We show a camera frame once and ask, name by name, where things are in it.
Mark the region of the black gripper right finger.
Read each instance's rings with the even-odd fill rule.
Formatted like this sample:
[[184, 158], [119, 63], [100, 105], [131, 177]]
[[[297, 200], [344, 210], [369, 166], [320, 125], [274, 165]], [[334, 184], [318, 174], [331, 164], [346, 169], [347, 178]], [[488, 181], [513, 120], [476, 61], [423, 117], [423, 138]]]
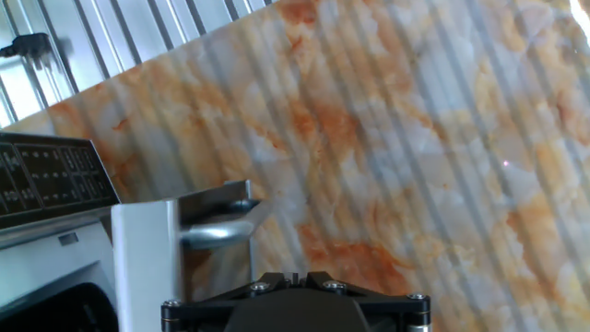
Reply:
[[352, 300], [373, 331], [431, 332], [431, 297], [423, 292], [386, 295], [334, 279], [327, 272], [309, 272], [303, 287]]

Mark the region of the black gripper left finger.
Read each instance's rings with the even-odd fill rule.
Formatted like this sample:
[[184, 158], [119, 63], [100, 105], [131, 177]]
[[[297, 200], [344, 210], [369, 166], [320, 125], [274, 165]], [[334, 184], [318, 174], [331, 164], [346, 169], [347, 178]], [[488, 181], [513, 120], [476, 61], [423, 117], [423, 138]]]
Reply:
[[243, 301], [295, 285], [295, 273], [267, 272], [260, 279], [245, 286], [200, 302], [167, 300], [160, 307], [161, 331], [187, 331], [190, 322], [229, 319], [235, 307]]

